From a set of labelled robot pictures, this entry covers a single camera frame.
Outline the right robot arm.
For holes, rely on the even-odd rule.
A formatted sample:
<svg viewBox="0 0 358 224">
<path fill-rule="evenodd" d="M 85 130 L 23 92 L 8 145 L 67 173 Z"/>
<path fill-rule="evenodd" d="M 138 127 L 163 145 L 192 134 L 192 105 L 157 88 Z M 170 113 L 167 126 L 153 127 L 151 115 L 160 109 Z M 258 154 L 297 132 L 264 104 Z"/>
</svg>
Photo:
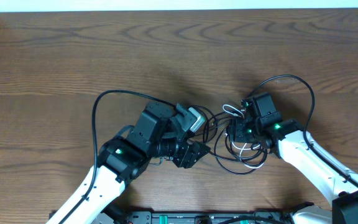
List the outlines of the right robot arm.
<svg viewBox="0 0 358 224">
<path fill-rule="evenodd" d="M 331 210 L 303 204 L 292 223 L 358 223 L 358 173 L 330 155 L 295 119 L 284 121 L 269 93 L 249 96 L 227 131 L 231 144 L 266 149 L 297 168 L 326 198 Z"/>
</svg>

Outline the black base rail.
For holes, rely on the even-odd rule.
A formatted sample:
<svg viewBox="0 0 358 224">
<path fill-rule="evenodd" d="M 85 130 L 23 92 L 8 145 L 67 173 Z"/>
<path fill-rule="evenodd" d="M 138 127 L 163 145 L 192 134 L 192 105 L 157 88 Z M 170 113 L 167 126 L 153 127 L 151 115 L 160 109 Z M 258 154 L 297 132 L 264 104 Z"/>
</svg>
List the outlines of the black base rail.
<svg viewBox="0 0 358 224">
<path fill-rule="evenodd" d="M 154 212 L 151 210 L 125 211 L 117 205 L 110 204 L 96 216 L 93 223 L 124 223 L 124 224 L 200 224 L 221 223 L 240 217 L 251 217 L 239 223 L 331 223 L 330 217 L 321 217 L 311 212 L 311 206 L 296 213 L 279 210 L 256 210 L 244 213 L 229 212 Z"/>
</svg>

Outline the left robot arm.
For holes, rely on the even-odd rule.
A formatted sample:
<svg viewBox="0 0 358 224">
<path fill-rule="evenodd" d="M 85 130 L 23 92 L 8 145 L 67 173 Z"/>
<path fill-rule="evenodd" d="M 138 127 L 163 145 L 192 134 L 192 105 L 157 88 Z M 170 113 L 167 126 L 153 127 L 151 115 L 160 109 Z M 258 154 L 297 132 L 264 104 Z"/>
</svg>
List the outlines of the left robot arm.
<svg viewBox="0 0 358 224">
<path fill-rule="evenodd" d="M 189 169 L 210 152 L 192 141 L 205 118 L 194 108 L 174 109 L 152 101 L 133 126 L 126 126 L 104 143 L 96 164 L 74 194 L 53 214 L 49 223 L 91 223 L 150 164 L 151 159 L 171 160 Z"/>
</svg>

